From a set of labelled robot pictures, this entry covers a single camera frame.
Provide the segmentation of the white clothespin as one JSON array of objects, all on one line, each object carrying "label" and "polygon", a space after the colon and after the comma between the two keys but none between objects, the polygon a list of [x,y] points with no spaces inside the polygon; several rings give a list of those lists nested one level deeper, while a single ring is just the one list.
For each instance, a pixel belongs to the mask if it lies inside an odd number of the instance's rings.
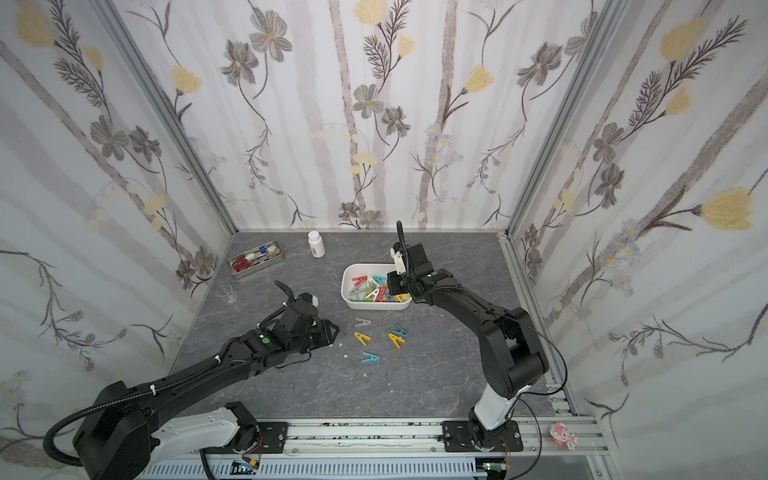
[{"label": "white clothespin", "polygon": [[377,299],[378,299],[378,297],[379,297],[379,290],[378,290],[378,289],[375,289],[375,290],[371,291],[370,293],[368,293],[368,294],[367,294],[367,295],[364,297],[364,300],[365,300],[366,302],[376,302],[376,301],[377,301]]}]

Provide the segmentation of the dark teal clothespin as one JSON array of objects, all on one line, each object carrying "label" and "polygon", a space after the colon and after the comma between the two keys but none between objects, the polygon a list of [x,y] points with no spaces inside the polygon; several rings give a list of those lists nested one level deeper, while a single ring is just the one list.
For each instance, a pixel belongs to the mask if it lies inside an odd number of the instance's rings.
[{"label": "dark teal clothespin", "polygon": [[399,324],[395,325],[395,327],[391,330],[391,333],[402,339],[406,339],[409,336],[408,332]]}]

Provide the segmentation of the orange yellow clothespin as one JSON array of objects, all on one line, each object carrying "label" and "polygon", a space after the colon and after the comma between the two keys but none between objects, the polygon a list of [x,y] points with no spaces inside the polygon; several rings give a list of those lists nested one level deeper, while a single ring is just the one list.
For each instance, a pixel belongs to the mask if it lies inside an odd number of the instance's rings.
[{"label": "orange yellow clothespin", "polygon": [[398,336],[398,335],[392,334],[392,333],[390,333],[390,334],[388,335],[388,338],[389,338],[389,339],[390,339],[390,340],[393,342],[393,344],[395,345],[395,347],[396,347],[397,349],[400,349],[400,348],[401,348],[401,346],[402,346],[402,345],[404,345],[404,344],[406,343],[406,341],[405,341],[403,338],[401,338],[401,337],[400,337],[400,336]]}]

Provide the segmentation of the turquoise clothespin of pair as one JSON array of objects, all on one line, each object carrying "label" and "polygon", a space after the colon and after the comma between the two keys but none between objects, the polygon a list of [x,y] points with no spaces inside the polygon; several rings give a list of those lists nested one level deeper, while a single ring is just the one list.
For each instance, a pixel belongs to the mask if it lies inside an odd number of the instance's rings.
[{"label": "turquoise clothespin of pair", "polygon": [[378,363],[381,360],[381,358],[378,355],[363,352],[361,356],[360,362],[362,364],[370,364],[370,363]]}]

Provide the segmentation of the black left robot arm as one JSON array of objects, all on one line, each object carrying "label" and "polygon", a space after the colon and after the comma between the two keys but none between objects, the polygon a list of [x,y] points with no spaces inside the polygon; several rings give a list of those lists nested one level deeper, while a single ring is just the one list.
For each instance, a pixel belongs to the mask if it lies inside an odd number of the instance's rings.
[{"label": "black left robot arm", "polygon": [[214,393],[272,367],[292,354],[310,355],[334,343],[339,328],[318,315],[309,293],[290,295],[256,328],[227,340],[220,351],[176,374],[127,387],[105,387],[93,405],[55,423],[43,438],[53,460],[84,468],[91,479],[134,479],[148,466],[182,453],[226,447],[242,453],[263,445],[258,422],[239,401],[187,416]]}]

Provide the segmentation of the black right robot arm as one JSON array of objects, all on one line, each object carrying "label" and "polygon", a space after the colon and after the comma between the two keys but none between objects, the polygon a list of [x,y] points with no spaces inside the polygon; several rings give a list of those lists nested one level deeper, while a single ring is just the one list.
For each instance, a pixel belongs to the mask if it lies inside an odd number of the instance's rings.
[{"label": "black right robot arm", "polygon": [[512,420],[516,406],[532,396],[530,388],[549,371],[544,346],[553,343],[521,307],[508,309],[481,298],[445,269],[436,269],[420,243],[409,244],[401,222],[390,250],[396,269],[387,274],[394,295],[444,310],[477,338],[486,386],[463,421],[442,423],[448,452],[517,452],[522,442]]}]

